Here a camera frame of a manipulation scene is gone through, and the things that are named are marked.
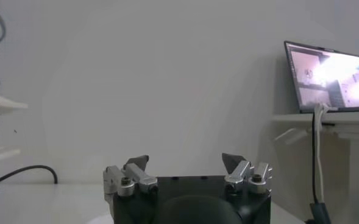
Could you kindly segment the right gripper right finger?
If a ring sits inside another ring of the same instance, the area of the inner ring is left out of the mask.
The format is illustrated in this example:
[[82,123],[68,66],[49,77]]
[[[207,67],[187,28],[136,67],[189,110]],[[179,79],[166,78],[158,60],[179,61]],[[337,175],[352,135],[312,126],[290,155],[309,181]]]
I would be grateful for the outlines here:
[[247,189],[253,194],[270,194],[272,166],[259,163],[253,166],[241,155],[222,153],[222,161],[228,172],[224,177],[224,187],[233,193]]

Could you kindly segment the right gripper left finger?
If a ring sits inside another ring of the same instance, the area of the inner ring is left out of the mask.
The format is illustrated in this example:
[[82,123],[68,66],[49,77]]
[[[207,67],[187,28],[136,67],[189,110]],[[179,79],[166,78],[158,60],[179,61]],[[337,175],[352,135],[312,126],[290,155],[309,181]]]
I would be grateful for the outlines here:
[[136,188],[144,194],[157,192],[157,177],[145,172],[148,161],[149,156],[142,155],[128,159],[121,169],[118,166],[106,167],[102,173],[104,200],[112,201],[115,194],[120,197],[131,197],[135,194]]

